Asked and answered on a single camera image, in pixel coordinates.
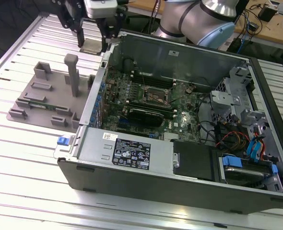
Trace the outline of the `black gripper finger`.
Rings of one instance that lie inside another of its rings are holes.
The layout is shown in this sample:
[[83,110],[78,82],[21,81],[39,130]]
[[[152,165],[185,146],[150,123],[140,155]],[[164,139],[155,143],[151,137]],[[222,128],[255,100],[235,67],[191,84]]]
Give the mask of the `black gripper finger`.
[[102,52],[108,48],[108,39],[116,38],[122,28],[123,11],[119,8],[113,16],[96,19],[95,22],[101,33]]
[[75,20],[71,17],[68,11],[68,0],[52,0],[51,5],[57,10],[57,17],[62,26],[70,29],[76,35],[78,47],[82,47],[84,44],[83,18]]

